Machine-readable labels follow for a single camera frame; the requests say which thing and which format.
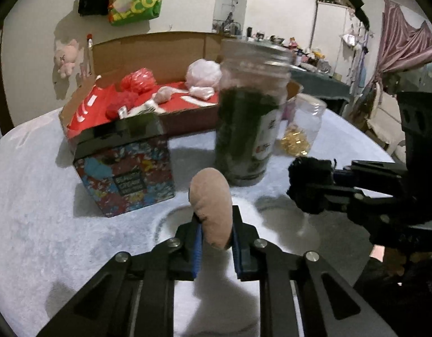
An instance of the pink stuffed animal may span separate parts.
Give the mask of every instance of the pink stuffed animal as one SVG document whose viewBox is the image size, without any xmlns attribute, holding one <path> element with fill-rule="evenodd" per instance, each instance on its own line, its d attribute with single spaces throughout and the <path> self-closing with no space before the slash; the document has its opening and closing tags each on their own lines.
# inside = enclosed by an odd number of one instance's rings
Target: pink stuffed animal
<svg viewBox="0 0 432 337">
<path fill-rule="evenodd" d="M 59 68 L 58 73 L 61 78 L 66 78 L 72 75 L 77 56 L 78 44 L 75 39 L 71 40 L 66 46 L 55 52 L 54 61 Z"/>
</svg>

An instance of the pink curtain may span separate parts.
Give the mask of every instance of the pink curtain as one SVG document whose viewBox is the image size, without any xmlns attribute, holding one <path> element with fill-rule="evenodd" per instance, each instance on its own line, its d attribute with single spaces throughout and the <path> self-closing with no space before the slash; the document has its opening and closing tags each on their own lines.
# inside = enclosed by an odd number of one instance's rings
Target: pink curtain
<svg viewBox="0 0 432 337">
<path fill-rule="evenodd" d="M 408 24 L 400 5 L 384 0 L 383 29 L 374 80 L 386 72 L 403 71 L 432 62 L 432 33 L 426 21 L 419 29 Z"/>
</svg>

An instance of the green tea jar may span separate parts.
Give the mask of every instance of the green tea jar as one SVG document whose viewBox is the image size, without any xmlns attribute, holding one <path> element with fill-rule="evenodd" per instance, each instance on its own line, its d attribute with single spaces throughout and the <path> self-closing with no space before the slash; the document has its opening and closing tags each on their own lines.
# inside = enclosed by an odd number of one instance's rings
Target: green tea jar
<svg viewBox="0 0 432 337">
<path fill-rule="evenodd" d="M 222 42 L 216 167 L 229 183 L 262 180 L 277 138 L 291 78 L 291 52 L 283 47 Z"/>
</svg>

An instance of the white tablecloth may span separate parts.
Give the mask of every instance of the white tablecloth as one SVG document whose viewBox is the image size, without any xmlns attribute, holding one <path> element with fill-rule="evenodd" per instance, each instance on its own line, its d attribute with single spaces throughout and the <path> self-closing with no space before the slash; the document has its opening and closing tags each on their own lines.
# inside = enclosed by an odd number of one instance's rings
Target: white tablecloth
<svg viewBox="0 0 432 337">
<path fill-rule="evenodd" d="M 192 215 L 188 186 L 213 165 L 214 132 L 170 140 L 175 198 L 114 218 L 102 217 L 71 166 L 58 110 L 13 129 L 0 141 L 0 310 L 19 337 L 33 337 L 118 251 L 149 251 Z M 327 111 L 310 155 L 391 162 L 363 133 Z M 290 157 L 271 158 L 265 178 L 232 188 L 245 222 L 286 251 L 319 249 L 353 282 L 367 262 L 367 232 L 344 215 L 305 216 L 286 196 Z M 207 251 L 195 283 L 176 288 L 177 336 L 252 336 L 258 330 L 258 285 L 240 285 L 228 253 Z"/>
</svg>

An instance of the plastic container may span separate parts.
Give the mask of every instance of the plastic container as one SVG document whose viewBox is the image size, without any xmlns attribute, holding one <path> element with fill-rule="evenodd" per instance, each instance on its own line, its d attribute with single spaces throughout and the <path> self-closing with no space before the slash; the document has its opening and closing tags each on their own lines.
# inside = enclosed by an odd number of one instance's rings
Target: plastic container
<svg viewBox="0 0 432 337">
<path fill-rule="evenodd" d="M 291 78 L 291 52 L 280 46 L 222 42 L 216 167 L 229 183 L 254 185 L 266 172 Z"/>
<path fill-rule="evenodd" d="M 297 94 L 288 127 L 282 138 L 282 148 L 294 157 L 308 155 L 322 126 L 327 104 L 307 94 Z"/>
</svg>

